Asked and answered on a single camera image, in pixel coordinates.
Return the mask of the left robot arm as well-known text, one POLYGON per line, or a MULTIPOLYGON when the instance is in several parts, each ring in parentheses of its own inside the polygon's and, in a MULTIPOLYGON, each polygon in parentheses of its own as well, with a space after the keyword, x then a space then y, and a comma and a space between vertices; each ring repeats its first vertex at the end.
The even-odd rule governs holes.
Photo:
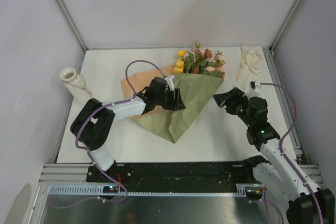
POLYGON ((160 106, 165 110, 184 110, 180 89, 174 86, 176 76, 155 77, 149 86, 134 97, 114 103, 101 103, 90 99, 82 108, 70 127, 76 137, 75 146, 87 152, 99 168, 98 176, 105 182, 115 178, 115 160, 108 150, 106 141, 114 121, 131 116, 144 115, 160 106))

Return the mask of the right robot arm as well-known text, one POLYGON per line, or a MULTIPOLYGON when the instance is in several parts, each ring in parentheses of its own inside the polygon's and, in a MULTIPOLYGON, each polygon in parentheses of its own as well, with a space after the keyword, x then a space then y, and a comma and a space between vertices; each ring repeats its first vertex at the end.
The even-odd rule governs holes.
POLYGON ((261 182, 287 207, 289 223, 334 223, 335 196, 322 189, 283 148, 280 135, 268 122, 268 104, 256 91, 245 93, 233 88, 213 95, 218 107, 238 116, 247 126, 250 145, 260 153, 248 158, 243 179, 261 182))

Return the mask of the cream printed ribbon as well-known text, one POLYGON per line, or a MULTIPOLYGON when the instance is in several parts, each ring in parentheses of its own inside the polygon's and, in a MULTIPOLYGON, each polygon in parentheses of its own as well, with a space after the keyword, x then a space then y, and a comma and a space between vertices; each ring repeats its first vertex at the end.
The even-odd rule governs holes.
POLYGON ((262 61, 262 53, 255 47, 241 46, 241 58, 237 67, 236 84, 243 91, 249 86, 250 78, 261 73, 259 64, 262 61))

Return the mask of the green and peach wrapping paper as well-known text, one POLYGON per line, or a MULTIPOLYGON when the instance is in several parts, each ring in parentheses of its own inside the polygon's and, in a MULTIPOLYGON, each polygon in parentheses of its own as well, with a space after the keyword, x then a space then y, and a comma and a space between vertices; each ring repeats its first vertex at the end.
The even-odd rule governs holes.
POLYGON ((131 119, 149 132, 171 143, 176 143, 222 83, 222 77, 193 73, 177 74, 175 85, 180 89, 186 109, 169 111, 156 106, 152 112, 132 116, 131 119))

